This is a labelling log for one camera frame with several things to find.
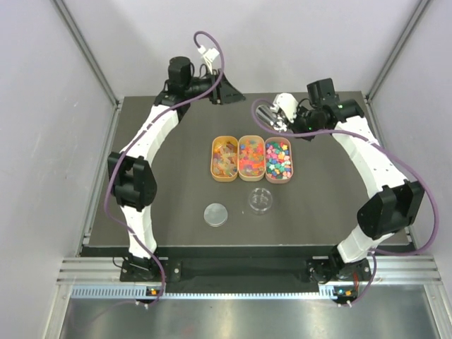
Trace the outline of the silver metal scoop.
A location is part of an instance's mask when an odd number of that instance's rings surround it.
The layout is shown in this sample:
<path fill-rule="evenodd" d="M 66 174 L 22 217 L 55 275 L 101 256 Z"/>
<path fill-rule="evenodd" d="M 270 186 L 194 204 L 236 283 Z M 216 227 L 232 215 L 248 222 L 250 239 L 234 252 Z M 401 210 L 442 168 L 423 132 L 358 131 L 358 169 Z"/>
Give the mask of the silver metal scoop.
<path fill-rule="evenodd" d="M 255 110 L 256 116 L 267 126 L 277 132 L 286 132 L 285 118 L 277 113 L 271 106 L 259 104 Z"/>

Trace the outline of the pink tray colourful candies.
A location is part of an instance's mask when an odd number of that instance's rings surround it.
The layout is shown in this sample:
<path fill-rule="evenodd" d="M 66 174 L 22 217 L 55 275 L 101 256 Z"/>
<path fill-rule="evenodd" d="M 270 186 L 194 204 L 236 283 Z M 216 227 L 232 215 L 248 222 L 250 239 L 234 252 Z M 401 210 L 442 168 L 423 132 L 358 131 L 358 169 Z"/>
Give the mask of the pink tray colourful candies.
<path fill-rule="evenodd" d="M 294 174 L 292 148 L 283 137 L 270 137 L 265 141 L 266 179 L 272 184 L 285 184 Z"/>

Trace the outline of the orange tray yellow gummies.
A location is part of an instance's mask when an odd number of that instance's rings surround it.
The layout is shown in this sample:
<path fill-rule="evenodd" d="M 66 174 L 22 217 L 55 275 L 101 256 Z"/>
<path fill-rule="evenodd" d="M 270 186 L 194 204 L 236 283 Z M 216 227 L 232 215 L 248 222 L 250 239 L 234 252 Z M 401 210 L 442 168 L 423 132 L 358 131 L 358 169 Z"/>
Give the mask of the orange tray yellow gummies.
<path fill-rule="evenodd" d="M 232 182 L 238 175 L 238 140 L 218 136 L 212 142 L 210 173 L 217 182 Z"/>

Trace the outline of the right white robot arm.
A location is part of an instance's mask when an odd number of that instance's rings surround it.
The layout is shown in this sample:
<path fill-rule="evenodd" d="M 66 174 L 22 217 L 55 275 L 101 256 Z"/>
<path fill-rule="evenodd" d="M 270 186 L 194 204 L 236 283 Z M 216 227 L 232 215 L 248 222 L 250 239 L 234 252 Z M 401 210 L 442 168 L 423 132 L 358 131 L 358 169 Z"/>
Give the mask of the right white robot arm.
<path fill-rule="evenodd" d="M 360 105 L 341 100 L 332 79 L 310 83 L 307 90 L 311 108 L 297 107 L 291 129 L 305 133 L 308 140 L 315 131 L 330 131 L 357 169 L 369 197 L 357 212 L 357 226 L 334 248 L 329 263 L 331 274 L 344 280 L 368 251 L 415 221 L 424 188 L 410 181 L 383 153 Z"/>

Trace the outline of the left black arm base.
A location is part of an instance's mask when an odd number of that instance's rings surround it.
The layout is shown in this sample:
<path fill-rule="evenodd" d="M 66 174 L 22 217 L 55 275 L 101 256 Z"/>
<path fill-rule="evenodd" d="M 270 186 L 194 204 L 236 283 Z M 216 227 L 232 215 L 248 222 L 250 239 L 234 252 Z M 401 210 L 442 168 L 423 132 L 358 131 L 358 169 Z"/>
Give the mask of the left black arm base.
<path fill-rule="evenodd" d="M 149 258 L 123 257 L 122 264 L 118 264 L 113 258 L 112 264 L 120 270 L 121 282 L 156 283 L 162 280 L 160 268 L 154 260 Z"/>

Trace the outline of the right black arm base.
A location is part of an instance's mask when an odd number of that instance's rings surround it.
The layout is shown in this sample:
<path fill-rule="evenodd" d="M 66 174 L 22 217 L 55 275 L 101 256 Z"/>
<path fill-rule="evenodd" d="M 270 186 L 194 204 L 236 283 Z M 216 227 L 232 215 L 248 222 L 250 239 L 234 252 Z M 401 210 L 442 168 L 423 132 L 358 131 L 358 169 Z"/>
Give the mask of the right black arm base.
<path fill-rule="evenodd" d="M 321 284 L 351 281 L 354 275 L 357 275 L 360 281 L 367 281 L 371 277 L 369 261 L 366 258 L 346 263 L 340 256 L 338 245 L 334 246 L 325 258 L 312 257 L 306 264 L 311 279 Z"/>

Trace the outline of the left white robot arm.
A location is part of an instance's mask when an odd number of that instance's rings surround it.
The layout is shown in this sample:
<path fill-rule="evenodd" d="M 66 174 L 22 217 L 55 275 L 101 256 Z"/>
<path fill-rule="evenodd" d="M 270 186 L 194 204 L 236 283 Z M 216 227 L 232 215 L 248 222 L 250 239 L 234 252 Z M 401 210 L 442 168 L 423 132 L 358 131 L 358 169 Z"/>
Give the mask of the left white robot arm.
<path fill-rule="evenodd" d="M 156 278 L 160 272 L 151 221 L 151 205 L 157 193 L 151 170 L 154 157 L 192 102 L 207 98 L 214 105 L 225 105 L 245 99 L 227 80 L 223 67 L 213 69 L 207 61 L 204 65 L 207 73 L 195 76 L 190 58 L 170 59 L 168 78 L 142 127 L 120 152 L 112 152 L 107 158 L 107 198 L 115 199 L 124 216 L 120 223 L 129 233 L 129 253 L 138 259 L 135 269 L 145 280 Z"/>

